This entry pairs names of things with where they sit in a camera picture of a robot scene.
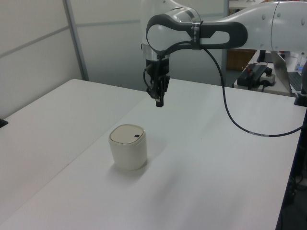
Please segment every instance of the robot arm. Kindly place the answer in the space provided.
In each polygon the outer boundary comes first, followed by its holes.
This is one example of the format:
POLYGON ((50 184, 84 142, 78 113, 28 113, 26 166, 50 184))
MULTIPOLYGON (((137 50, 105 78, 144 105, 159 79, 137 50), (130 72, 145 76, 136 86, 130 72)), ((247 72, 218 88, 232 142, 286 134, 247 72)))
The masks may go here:
POLYGON ((142 50, 151 77, 147 92, 163 106, 168 58, 180 49, 291 50, 306 55, 306 12, 307 2, 269 2, 206 23, 194 9, 173 0, 142 0, 142 50), (216 37, 223 42, 217 44, 216 37))

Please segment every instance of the electronic device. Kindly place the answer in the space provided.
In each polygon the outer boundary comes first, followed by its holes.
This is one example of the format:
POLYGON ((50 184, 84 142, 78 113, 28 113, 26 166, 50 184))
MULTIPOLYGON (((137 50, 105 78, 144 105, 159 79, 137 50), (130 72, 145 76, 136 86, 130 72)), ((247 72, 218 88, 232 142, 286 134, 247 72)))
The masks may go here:
POLYGON ((265 65, 249 64, 240 74, 237 79, 237 84, 248 87, 249 90, 251 90, 251 88, 259 87, 260 77, 266 68, 265 65))
POLYGON ((275 73, 288 92, 301 92, 302 76, 298 72, 288 72, 285 60, 276 51, 271 51, 271 55, 275 73))
POLYGON ((169 57, 181 49, 291 50, 306 56, 306 12, 307 2, 267 2, 221 20, 203 22, 195 9, 173 0, 142 0, 142 51, 146 59, 143 79, 147 92, 157 106, 164 105, 169 57), (216 43, 217 36, 223 39, 221 43, 216 43), (146 82, 146 71, 150 83, 146 82))

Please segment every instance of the black bracket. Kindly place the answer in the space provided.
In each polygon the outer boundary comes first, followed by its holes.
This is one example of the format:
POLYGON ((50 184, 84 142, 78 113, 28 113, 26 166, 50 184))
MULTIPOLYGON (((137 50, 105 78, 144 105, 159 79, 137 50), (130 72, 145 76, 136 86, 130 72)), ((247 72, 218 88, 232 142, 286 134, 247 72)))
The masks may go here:
POLYGON ((200 44, 200 34, 201 34, 201 24, 200 22, 193 22, 193 26, 191 28, 191 48, 194 50, 201 50, 200 44))
POLYGON ((7 121, 0 119, 0 128, 2 128, 3 126, 6 126, 7 124, 8 124, 7 121))

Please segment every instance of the white tabletop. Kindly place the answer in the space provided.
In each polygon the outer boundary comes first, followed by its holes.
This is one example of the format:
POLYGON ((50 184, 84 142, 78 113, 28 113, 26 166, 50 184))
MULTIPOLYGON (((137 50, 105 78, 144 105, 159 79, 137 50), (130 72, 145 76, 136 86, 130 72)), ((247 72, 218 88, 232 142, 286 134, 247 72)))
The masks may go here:
POLYGON ((0 129, 0 224, 147 95, 71 80, 0 129))
POLYGON ((230 0, 229 9, 245 9, 247 7, 261 3, 263 0, 247 1, 247 0, 230 0))
MULTIPOLYGON (((292 97, 232 88, 226 97, 254 132, 290 131, 306 111, 292 97)), ((147 96, 0 230, 274 230, 298 138, 247 134, 227 117, 221 87, 171 79, 163 108, 147 96), (113 164, 108 136, 122 124, 146 130, 140 170, 113 164)))
MULTIPOLYGON (((255 55, 249 61, 249 64, 257 63, 257 59, 259 57, 259 53, 260 53, 260 51, 257 50, 255 55)), ((288 72, 295 71, 295 66, 296 66, 296 63, 297 63, 297 57, 298 57, 297 53, 291 52, 291 54, 285 58, 288 72)), ((268 67, 271 68, 272 69, 272 73, 275 74, 273 63, 268 63, 268 67)), ((262 90, 262 87, 263 86, 260 85, 257 88, 252 88, 252 91, 260 92, 262 90)), ((237 80, 234 83, 234 88, 247 89, 247 87, 245 87, 245 86, 238 85, 237 84, 237 80)), ((290 92, 286 89, 284 84, 279 80, 279 78, 277 76, 275 77, 275 84, 273 86, 268 86, 268 87, 264 88, 263 92, 273 93, 273 94, 283 95, 283 96, 294 96, 293 94, 290 94, 290 92)))

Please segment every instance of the white table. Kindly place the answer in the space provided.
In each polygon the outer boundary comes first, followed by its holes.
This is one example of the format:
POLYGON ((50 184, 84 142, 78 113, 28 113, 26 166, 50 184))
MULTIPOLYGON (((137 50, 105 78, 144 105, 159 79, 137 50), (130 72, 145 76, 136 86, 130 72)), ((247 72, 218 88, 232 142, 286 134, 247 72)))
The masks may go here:
MULTIPOLYGON (((260 51, 257 50, 255 55, 249 61, 249 64, 257 62, 257 58, 259 57, 259 53, 260 53, 260 51)), ((288 72, 295 71, 295 65, 297 63, 297 57, 298 57, 297 53, 291 52, 290 56, 287 56, 285 58, 288 72)), ((268 63, 268 67, 271 68, 272 73, 275 74, 273 63, 268 63)), ((262 87, 263 86, 260 85, 258 88, 252 88, 251 90, 261 92, 262 87)), ((237 80, 234 83, 234 88, 245 89, 245 90, 247 89, 247 87, 245 87, 245 86, 238 85, 237 80)), ((264 88, 263 92, 273 93, 273 94, 283 95, 283 96, 294 96, 293 94, 289 93, 289 91, 286 89, 286 87, 283 85, 283 83, 279 80, 279 78, 277 76, 275 77, 275 84, 273 86, 268 86, 268 87, 264 88)))
POLYGON ((147 93, 71 80, 0 129, 0 224, 147 93))
MULTIPOLYGON (((232 88, 226 97, 254 132, 290 131, 306 111, 292 97, 232 88)), ((221 87, 171 79, 163 108, 146 96, 0 230, 274 230, 298 137, 247 134, 227 117, 221 87), (148 164, 132 172, 114 166, 107 141, 127 123, 147 133, 148 164)))
POLYGON ((263 2, 263 0, 255 0, 255 1, 230 0, 229 1, 229 9, 230 10, 234 10, 234 9, 242 10, 242 9, 245 9, 247 7, 250 7, 250 6, 260 4, 261 2, 263 2))

